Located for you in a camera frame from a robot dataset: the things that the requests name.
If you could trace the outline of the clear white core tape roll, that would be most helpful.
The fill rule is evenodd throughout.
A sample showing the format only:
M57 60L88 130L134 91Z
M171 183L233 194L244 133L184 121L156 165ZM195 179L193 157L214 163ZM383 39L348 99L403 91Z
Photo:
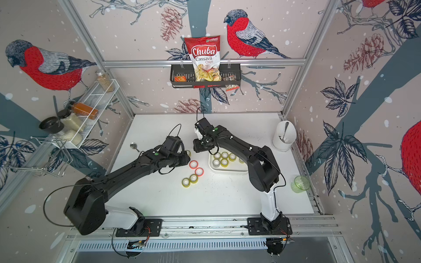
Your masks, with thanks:
M220 160L214 159L214 160L212 161L212 167L213 167L213 168L218 168L218 167L220 167Z

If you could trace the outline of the white storage box tray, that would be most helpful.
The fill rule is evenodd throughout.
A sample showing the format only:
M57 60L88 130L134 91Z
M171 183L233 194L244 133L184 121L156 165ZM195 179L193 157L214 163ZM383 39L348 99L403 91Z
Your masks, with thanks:
M220 148L219 152L228 152L229 154L232 153L226 149ZM229 161L229 165L224 168L222 166L218 167L218 168L213 168L212 167L212 161L213 161L213 155L209 154L209 158L208 158L208 164L210 166L210 168L214 171L218 171L218 172L227 172L227 173L245 173L248 172L248 167L247 164L244 163L238 156L237 159L234 162L230 162Z

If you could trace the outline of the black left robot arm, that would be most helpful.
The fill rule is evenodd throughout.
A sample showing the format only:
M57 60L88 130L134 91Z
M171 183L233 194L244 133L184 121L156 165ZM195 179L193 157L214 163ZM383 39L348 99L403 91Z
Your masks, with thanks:
M181 138L169 135L162 145L140 153L136 160L106 178L77 181L64 207L64 214L80 234L88 235L105 227L106 219L112 216L112 210L107 209L105 204L118 192L165 167L174 169L189 162L190 157Z

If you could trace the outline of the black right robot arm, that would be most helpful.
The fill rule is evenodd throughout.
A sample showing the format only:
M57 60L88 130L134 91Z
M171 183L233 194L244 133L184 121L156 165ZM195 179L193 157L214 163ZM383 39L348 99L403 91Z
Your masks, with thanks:
M215 147L222 147L247 164L249 180L261 192L262 225L267 232L279 227L282 213L277 209L274 189L282 173L272 150L267 146L251 145L225 127L211 125L205 117L195 123L195 132L198 136L193 141L195 152L210 152Z

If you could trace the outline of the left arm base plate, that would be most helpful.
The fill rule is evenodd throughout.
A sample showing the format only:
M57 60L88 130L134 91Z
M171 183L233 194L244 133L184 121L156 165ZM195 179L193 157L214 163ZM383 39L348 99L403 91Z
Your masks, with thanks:
M137 216L137 221L128 229L119 228L116 237L158 237L162 229L162 219L147 219L139 210L129 207Z

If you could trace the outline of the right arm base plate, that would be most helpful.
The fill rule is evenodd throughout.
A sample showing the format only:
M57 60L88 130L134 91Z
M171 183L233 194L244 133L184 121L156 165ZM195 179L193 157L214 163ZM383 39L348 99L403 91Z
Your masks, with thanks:
M250 236L274 236L285 235L290 236L293 234L290 221L282 213L279 214L273 221L268 220L260 214L259 217L247 218L247 225Z

